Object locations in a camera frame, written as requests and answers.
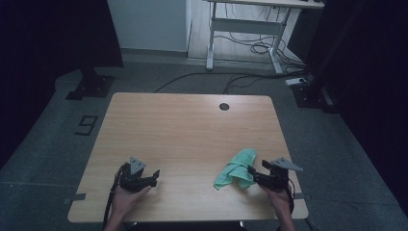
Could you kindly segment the white metal-frame desk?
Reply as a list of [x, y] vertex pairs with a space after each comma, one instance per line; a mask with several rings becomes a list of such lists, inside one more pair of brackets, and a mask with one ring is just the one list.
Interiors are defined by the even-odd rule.
[[[279, 44], [284, 35], [286, 25], [292, 9], [322, 10], [324, 4], [321, 0], [205, 0], [210, 3], [212, 12], [210, 16], [210, 37], [207, 48], [206, 69], [214, 68], [214, 38], [215, 32], [231, 32], [251, 35], [276, 36], [272, 48], [268, 51], [274, 71], [282, 74], [283, 70], [277, 54]], [[286, 8], [287, 11], [281, 21], [259, 21], [246, 19], [233, 19], [217, 17], [218, 4], [239, 4]]]

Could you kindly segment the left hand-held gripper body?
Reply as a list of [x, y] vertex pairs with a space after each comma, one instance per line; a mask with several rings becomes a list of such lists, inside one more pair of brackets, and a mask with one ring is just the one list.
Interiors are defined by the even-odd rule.
[[129, 192], [138, 193], [150, 185], [150, 177], [142, 177], [146, 164], [135, 157], [131, 157], [128, 163], [123, 165], [119, 186]]

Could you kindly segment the black stand base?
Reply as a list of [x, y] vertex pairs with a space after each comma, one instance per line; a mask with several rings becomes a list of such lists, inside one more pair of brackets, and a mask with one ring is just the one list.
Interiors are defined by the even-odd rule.
[[66, 100], [82, 100], [84, 97], [105, 98], [115, 81], [114, 76], [98, 75], [93, 67], [81, 68], [82, 80]]
[[322, 109], [328, 114], [337, 114], [339, 110], [325, 87], [291, 86], [296, 105], [299, 108]]

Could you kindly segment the person's right hand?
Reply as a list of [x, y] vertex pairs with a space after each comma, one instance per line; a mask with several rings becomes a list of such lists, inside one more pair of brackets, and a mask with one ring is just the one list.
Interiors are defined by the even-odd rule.
[[284, 190], [273, 191], [266, 187], [261, 187], [261, 189], [266, 192], [269, 203], [278, 218], [287, 217], [291, 214], [290, 199]]

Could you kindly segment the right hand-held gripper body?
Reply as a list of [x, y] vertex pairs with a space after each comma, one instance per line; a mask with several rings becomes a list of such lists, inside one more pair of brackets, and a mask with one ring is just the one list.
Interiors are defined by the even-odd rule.
[[303, 170], [302, 167], [295, 165], [285, 158], [279, 158], [270, 162], [272, 163], [272, 168], [268, 169], [269, 175], [261, 173], [262, 180], [259, 184], [271, 190], [286, 189], [290, 181], [289, 171]]

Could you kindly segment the white power strip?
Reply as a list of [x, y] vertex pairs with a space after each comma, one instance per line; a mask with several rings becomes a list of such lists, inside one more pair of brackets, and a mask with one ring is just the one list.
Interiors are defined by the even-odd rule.
[[293, 86], [299, 84], [305, 84], [307, 81], [304, 78], [293, 78], [285, 81], [286, 86]]

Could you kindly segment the person's left hand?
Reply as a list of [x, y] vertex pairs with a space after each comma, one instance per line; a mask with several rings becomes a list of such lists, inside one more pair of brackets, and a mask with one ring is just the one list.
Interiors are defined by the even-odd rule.
[[130, 193], [118, 187], [112, 204], [111, 216], [125, 218], [128, 213], [136, 206], [137, 202], [151, 190], [151, 187], [145, 187], [140, 192]]

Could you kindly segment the dark curtain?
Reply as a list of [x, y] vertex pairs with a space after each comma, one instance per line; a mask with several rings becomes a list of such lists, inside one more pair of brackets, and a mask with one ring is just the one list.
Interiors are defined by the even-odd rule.
[[408, 0], [321, 0], [289, 42], [408, 213]]
[[56, 80], [123, 62], [108, 0], [0, 0], [0, 168], [55, 92]]

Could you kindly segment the green microfibre cloth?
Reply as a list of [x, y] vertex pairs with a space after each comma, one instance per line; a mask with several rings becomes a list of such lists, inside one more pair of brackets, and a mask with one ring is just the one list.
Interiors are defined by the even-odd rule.
[[253, 148], [245, 148], [238, 152], [220, 172], [214, 182], [214, 188], [220, 190], [224, 186], [237, 182], [243, 190], [254, 185], [253, 176], [248, 168], [254, 163], [257, 151]]

